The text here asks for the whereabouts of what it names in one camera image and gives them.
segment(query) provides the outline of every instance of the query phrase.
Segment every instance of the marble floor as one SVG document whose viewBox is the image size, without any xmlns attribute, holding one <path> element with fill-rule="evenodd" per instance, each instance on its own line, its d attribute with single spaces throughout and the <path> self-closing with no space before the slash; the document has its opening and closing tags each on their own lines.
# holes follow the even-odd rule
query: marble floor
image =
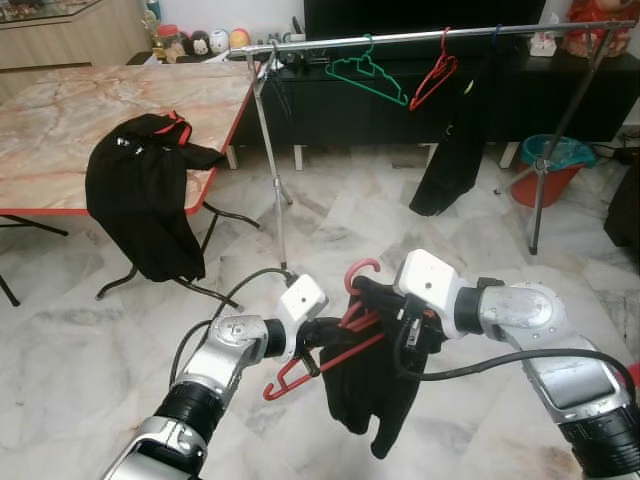
<svg viewBox="0 0 640 480">
<path fill-rule="evenodd" d="M 513 175 L 489 147 L 476 187 L 442 215 L 407 207 L 422 177 L 417 147 L 309 148 L 295 172 L 278 152 L 295 203 L 286 208 L 290 265 L 308 272 L 344 311 L 342 276 L 362 257 L 378 258 L 389 281 L 403 256 L 425 248 L 470 279 L 541 281 L 563 299 L 582 334 L 625 363 L 640 360 L 640 277 L 627 252 L 602 229 L 625 169 L 603 161 L 583 170 L 545 209 L 540 254 L 528 254 L 529 210 L 493 188 Z M 206 252 L 201 283 L 226 291 L 245 275 L 277 265 L 271 181 L 259 150 L 239 149 L 240 170 L 223 170 L 208 200 L 252 216 L 264 229 L 223 220 Z M 0 231 L 0 272 L 22 300 L 0 297 L 0 479 L 87 480 L 99 474 L 151 415 L 167 390 L 182 334 L 217 303 L 167 283 L 137 278 L 98 302 L 99 287 L 129 265 L 90 218 L 51 218 L 66 238 L 34 229 Z M 209 216 L 191 217 L 204 234 Z M 248 313 L 269 316 L 283 291 L 264 277 L 238 295 Z M 468 336 L 445 344 L 431 370 L 463 366 L 510 348 Z M 281 400 L 261 393 L 279 365 L 245 372 L 211 443 L 203 478 L 320 480 L 578 480 L 567 444 L 517 365 L 425 384 L 384 461 L 369 453 L 376 430 L 354 436 L 328 412 L 322 382 Z"/>
</svg>

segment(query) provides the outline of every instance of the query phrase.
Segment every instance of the clothing rack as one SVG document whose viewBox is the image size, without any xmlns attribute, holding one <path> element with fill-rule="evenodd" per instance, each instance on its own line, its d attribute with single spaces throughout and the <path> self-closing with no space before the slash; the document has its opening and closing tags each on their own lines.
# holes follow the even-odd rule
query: clothing rack
<svg viewBox="0 0 640 480">
<path fill-rule="evenodd" d="M 533 226 L 530 228 L 531 235 L 529 239 L 529 251 L 532 255 L 536 255 L 538 252 L 538 239 L 540 235 L 540 223 L 542 220 L 542 199 L 544 195 L 544 183 L 545 176 L 548 173 L 550 166 L 549 159 L 553 154 L 560 138 L 564 134 L 565 130 L 569 126 L 573 115 L 580 105 L 584 94 L 586 93 L 591 80 L 593 79 L 602 59 L 611 44 L 616 32 L 623 28 L 633 28 L 635 22 L 633 21 L 608 21 L 608 22 L 581 22 L 581 23 L 559 23 L 556 25 L 511 25 L 511 26 L 498 26 L 498 27 L 484 27 L 484 28 L 466 28 L 457 30 L 446 31 L 447 38 L 462 38 L 462 37 L 479 37 L 479 36 L 493 36 L 493 35 L 525 35 L 537 32 L 568 32 L 572 30 L 585 30 L 591 32 L 592 30 L 604 30 L 606 32 L 602 41 L 594 49 L 591 41 L 591 35 L 587 35 L 587 49 L 589 53 L 588 69 L 583 76 L 576 93 L 569 102 L 569 105 L 556 128 L 551 142 L 545 149 L 543 155 L 535 162 L 529 169 L 523 171 L 514 177 L 509 183 L 494 190 L 496 195 L 504 193 L 514 183 L 520 179 L 528 176 L 530 173 L 536 173 L 538 176 L 537 189 L 536 189 L 536 201 L 534 207 L 534 214 L 532 216 Z M 290 205 L 292 203 L 291 197 L 287 194 L 286 190 L 282 186 L 280 175 L 275 163 L 275 157 L 273 154 L 273 148 L 271 146 L 271 138 L 269 136 L 269 129 L 267 120 L 264 114 L 264 106 L 262 104 L 262 88 L 268 79 L 271 65 L 274 62 L 278 52 L 291 52 L 300 50 L 313 50 L 313 49 L 326 49 L 337 47 L 350 47 L 358 45 L 374 45 L 385 43 L 404 43 L 404 42 L 420 42 L 420 41 L 433 41 L 440 40 L 445 33 L 444 30 L 435 30 L 430 32 L 416 32 L 416 33 L 401 33 L 394 35 L 376 35 L 376 36 L 361 36 L 351 38 L 335 38 L 329 40 L 313 40 L 308 42 L 290 42 L 290 43 L 276 43 L 272 41 L 268 45 L 249 45 L 242 48 L 232 49 L 229 52 L 230 57 L 245 56 L 249 70 L 253 75 L 253 93 L 256 100 L 256 106 L 258 110 L 258 119 L 260 122 L 260 128 L 262 130 L 262 136 L 264 137 L 264 144 L 267 151 L 267 159 L 269 161 L 269 167 L 271 169 L 271 175 L 273 178 L 274 194 L 276 199 L 276 220 L 278 227 L 278 244 L 280 249 L 280 263 L 283 269 L 287 268 L 287 257 L 284 239 L 284 223 L 282 218 L 282 199 L 284 198 Z M 260 68 L 260 74 L 256 69 L 254 56 L 260 53 L 271 53 L 269 59 Z"/>
</svg>

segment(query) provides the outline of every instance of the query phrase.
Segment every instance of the red hanger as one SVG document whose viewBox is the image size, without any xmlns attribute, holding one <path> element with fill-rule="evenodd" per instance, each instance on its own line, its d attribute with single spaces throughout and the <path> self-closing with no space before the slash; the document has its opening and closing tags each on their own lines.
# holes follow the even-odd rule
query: red hanger
<svg viewBox="0 0 640 480">
<path fill-rule="evenodd" d="M 365 258 L 363 260 L 360 260 L 359 262 L 356 262 L 355 264 L 353 264 L 351 268 L 349 268 L 349 270 L 347 270 L 347 273 L 344 277 L 344 285 L 345 285 L 345 288 L 347 289 L 347 292 L 349 292 L 351 295 L 360 295 L 361 292 L 353 288 L 353 286 L 351 285 L 351 280 L 353 279 L 353 277 L 355 276 L 358 270 L 366 266 L 372 266 L 376 272 L 380 271 L 380 264 L 376 260 L 371 258 Z M 348 330 L 351 330 L 352 332 L 357 333 L 364 330 L 365 328 L 369 328 L 371 325 L 377 323 L 380 320 L 380 315 L 375 311 L 366 312 L 361 317 L 352 320 L 352 317 L 361 308 L 362 308 L 362 303 L 360 301 L 357 301 L 356 303 L 354 303 L 345 312 L 339 325 L 343 328 L 346 328 Z M 273 383 L 270 383 L 264 389 L 262 396 L 264 397 L 265 400 L 275 400 L 277 398 L 280 398 L 281 396 L 289 393 L 294 388 L 297 388 L 303 383 L 306 383 L 312 378 L 320 375 L 322 372 L 326 372 L 330 368 L 333 368 L 339 363 L 344 362 L 348 358 L 351 358 L 354 355 L 357 355 L 365 348 L 373 345 L 379 340 L 382 340 L 382 338 L 384 338 L 384 333 L 378 333 L 377 335 L 374 335 L 373 337 L 365 340 L 364 342 L 338 355 L 337 357 L 333 358 L 332 360 L 328 361 L 327 363 L 325 363 L 320 367 L 315 365 L 313 358 L 311 358 L 310 352 L 306 352 L 306 355 L 303 355 L 303 358 L 292 358 L 291 360 L 289 360 L 289 362 L 285 364 L 284 367 L 280 369 L 280 371 L 278 372 L 278 375 L 276 376 L 278 380 L 278 384 L 280 386 L 280 390 L 274 392 L 275 385 Z M 300 360 L 303 361 L 303 363 L 309 370 L 308 373 L 292 382 L 287 382 L 285 375 L 287 375 L 298 364 L 298 362 L 300 362 Z M 307 362 L 312 363 L 311 368 L 309 368 L 309 366 L 307 365 Z"/>
<path fill-rule="evenodd" d="M 456 68 L 458 68 L 458 59 L 453 55 L 447 54 L 447 49 L 445 47 L 447 32 L 449 30 L 451 30 L 451 27 L 445 28 L 444 32 L 442 33 L 442 40 L 440 40 L 441 53 L 438 61 L 436 62 L 433 69 L 429 73 L 427 73 L 427 76 L 424 77 L 424 80 L 422 80 L 422 83 L 418 86 L 415 95 L 409 103 L 409 110 L 411 110 L 412 112 L 416 108 L 418 108 L 422 104 L 422 102 L 429 98 L 429 96 L 433 92 L 435 92 L 436 89 L 453 74 L 453 72 L 456 71 Z M 420 95 L 422 94 L 422 89 L 425 87 L 425 85 L 429 82 L 434 81 L 437 81 L 437 83 L 433 87 L 431 87 L 431 89 L 427 93 L 420 97 Z"/>
</svg>

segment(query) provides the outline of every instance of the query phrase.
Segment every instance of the trash bin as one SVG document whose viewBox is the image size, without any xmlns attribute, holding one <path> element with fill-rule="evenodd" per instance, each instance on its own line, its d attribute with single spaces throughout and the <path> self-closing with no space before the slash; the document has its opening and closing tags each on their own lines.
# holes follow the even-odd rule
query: trash bin
<svg viewBox="0 0 640 480">
<path fill-rule="evenodd" d="M 529 168 L 544 153 L 551 135 L 534 135 L 522 142 L 522 156 L 518 172 Z M 550 159 L 544 182 L 543 207 L 555 203 L 571 179 L 583 167 L 593 168 L 596 157 L 589 147 L 573 138 L 561 137 Z M 536 202 L 538 176 L 535 173 L 516 183 L 511 189 L 513 198 L 522 205 L 533 207 Z"/>
</svg>

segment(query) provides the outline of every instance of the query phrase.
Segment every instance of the hanger hook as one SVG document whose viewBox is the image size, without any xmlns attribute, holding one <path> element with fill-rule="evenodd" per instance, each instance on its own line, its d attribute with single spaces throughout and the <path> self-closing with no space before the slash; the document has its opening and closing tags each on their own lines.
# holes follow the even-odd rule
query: hanger hook
<svg viewBox="0 0 640 480">
<path fill-rule="evenodd" d="M 500 32 L 500 29 L 503 27 L 504 25 L 502 25 L 501 23 L 499 23 L 498 25 L 496 25 L 496 29 L 493 31 L 493 46 L 495 47 L 498 44 L 498 33 Z"/>
<path fill-rule="evenodd" d="M 446 53 L 447 51 L 445 43 L 447 41 L 447 33 L 449 33 L 449 30 L 451 30 L 451 27 L 445 27 L 444 31 L 442 32 L 442 38 L 440 39 L 440 50 L 442 50 L 442 53 Z"/>
<path fill-rule="evenodd" d="M 371 42 L 371 44 L 369 45 L 369 48 L 367 49 L 367 51 L 364 52 L 364 55 L 371 55 L 373 53 L 373 47 L 374 47 L 373 37 L 371 36 L 370 33 L 365 33 L 363 35 L 363 37 L 367 37 L 369 39 L 369 42 Z"/>
</svg>

